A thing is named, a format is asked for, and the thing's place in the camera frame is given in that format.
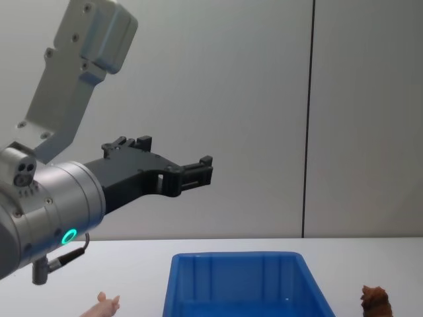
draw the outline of blue storage box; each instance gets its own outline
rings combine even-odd
[[[293,252],[173,257],[163,317],[334,317]]]

